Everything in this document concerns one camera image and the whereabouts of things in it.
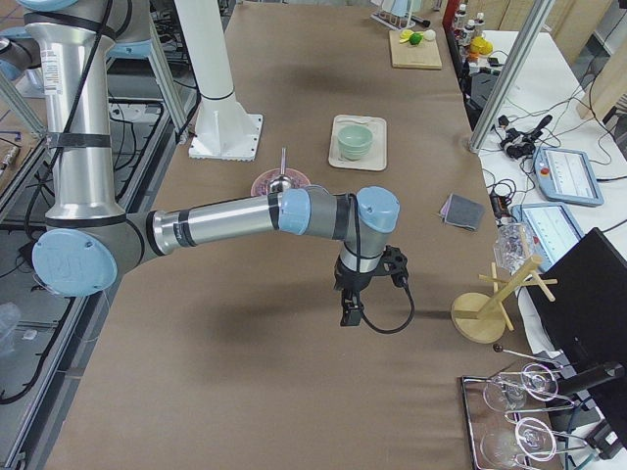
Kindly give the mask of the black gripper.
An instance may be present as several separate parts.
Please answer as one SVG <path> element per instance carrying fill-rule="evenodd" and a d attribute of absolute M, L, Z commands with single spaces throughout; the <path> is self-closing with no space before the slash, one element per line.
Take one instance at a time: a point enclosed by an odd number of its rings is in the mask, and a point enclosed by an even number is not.
<path fill-rule="evenodd" d="M 336 260 L 334 289 L 341 292 L 342 317 L 340 325 L 342 327 L 356 327 L 361 324 L 363 305 L 356 296 L 369 285 L 374 276 L 384 274 L 385 270 L 381 263 L 375 269 L 363 273 L 350 269 L 339 258 Z"/>

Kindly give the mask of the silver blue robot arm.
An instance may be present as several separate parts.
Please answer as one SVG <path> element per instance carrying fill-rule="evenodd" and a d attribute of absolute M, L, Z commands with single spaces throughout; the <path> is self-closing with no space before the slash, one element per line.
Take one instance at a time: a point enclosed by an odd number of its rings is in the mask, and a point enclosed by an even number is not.
<path fill-rule="evenodd" d="M 269 230 L 342 242 L 334 275 L 345 326 L 365 322 L 361 292 L 373 277 L 407 286 L 405 258 L 387 243 L 400 204 L 381 187 L 333 195 L 308 186 L 181 211 L 125 211 L 115 196 L 106 59 L 116 45 L 149 42 L 148 3 L 26 1 L 24 25 L 40 51 L 55 190 L 32 262 L 53 292 L 89 296 L 178 248 Z"/>

